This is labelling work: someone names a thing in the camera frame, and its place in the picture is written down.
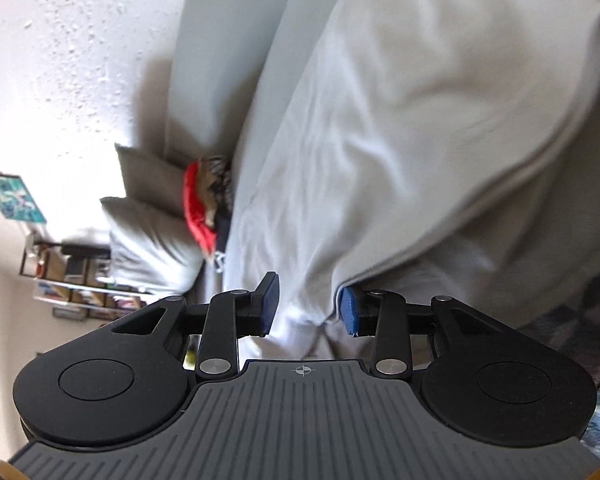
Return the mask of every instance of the bookshelf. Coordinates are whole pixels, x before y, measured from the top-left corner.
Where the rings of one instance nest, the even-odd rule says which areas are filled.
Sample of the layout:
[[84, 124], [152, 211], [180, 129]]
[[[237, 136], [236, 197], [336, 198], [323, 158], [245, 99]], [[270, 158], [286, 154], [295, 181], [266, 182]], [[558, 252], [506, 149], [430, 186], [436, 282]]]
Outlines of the bookshelf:
[[156, 301], [153, 294], [117, 285], [108, 277], [109, 263], [105, 246], [34, 241], [23, 250], [19, 275], [38, 284], [34, 298], [55, 306], [58, 317], [111, 321]]

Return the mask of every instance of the textured white wall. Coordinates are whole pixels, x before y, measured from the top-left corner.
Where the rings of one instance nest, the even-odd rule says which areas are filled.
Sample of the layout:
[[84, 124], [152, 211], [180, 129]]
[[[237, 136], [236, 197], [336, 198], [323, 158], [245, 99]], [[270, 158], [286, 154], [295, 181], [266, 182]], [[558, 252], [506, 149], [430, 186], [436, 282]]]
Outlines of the textured white wall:
[[[106, 238], [114, 142], [162, 149], [184, 0], [0, 0], [0, 171], [20, 174], [56, 237]], [[0, 264], [22, 234], [0, 218]]]

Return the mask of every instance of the book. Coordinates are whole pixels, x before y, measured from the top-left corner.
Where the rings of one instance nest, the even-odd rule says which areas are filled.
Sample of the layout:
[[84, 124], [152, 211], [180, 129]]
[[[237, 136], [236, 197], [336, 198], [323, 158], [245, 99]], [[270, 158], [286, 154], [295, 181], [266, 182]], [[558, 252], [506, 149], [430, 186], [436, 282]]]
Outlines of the book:
[[137, 310], [142, 307], [142, 302], [137, 296], [117, 296], [114, 294], [113, 301], [116, 302], [117, 308], [126, 310]]
[[87, 261], [80, 256], [69, 256], [66, 260], [64, 277], [69, 283], [84, 284]]
[[40, 247], [40, 260], [43, 265], [42, 272], [37, 272], [36, 277], [54, 280], [55, 282], [64, 281], [64, 274], [66, 272], [66, 260], [64, 256], [54, 248]]
[[0, 212], [7, 220], [46, 223], [27, 186], [15, 175], [0, 174]]
[[71, 298], [71, 290], [58, 285], [38, 282], [38, 293], [34, 296], [37, 300], [67, 303]]
[[89, 316], [89, 309], [75, 306], [55, 306], [53, 307], [51, 314], [53, 317], [61, 317], [73, 321], [84, 321]]
[[[86, 266], [85, 285], [89, 286], [101, 286], [100, 282], [96, 279], [98, 272], [98, 262], [100, 260], [88, 260]], [[81, 303], [87, 303], [90, 305], [104, 306], [105, 295], [104, 292], [95, 292], [92, 290], [79, 290], [82, 297]]]
[[107, 312], [106, 310], [91, 310], [89, 312], [91, 319], [101, 319], [108, 322], [115, 321], [123, 316], [126, 316], [126, 314], [121, 312]]

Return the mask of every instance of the patterned rug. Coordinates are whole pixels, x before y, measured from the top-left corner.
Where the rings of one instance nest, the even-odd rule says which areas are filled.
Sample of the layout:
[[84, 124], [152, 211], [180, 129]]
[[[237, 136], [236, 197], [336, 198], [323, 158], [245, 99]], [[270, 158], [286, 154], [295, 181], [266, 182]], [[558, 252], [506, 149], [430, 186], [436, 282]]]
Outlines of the patterned rug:
[[582, 443], [600, 458], [600, 275], [581, 293], [520, 332], [581, 364], [598, 387], [598, 406]]

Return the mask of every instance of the blue gripper pad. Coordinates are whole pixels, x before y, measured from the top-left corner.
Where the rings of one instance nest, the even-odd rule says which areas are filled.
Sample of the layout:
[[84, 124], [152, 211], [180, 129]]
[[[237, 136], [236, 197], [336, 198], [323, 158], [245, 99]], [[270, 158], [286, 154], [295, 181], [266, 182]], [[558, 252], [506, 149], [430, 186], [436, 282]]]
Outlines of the blue gripper pad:
[[340, 295], [340, 319], [344, 322], [347, 333], [358, 335], [358, 301], [353, 288], [346, 286]]

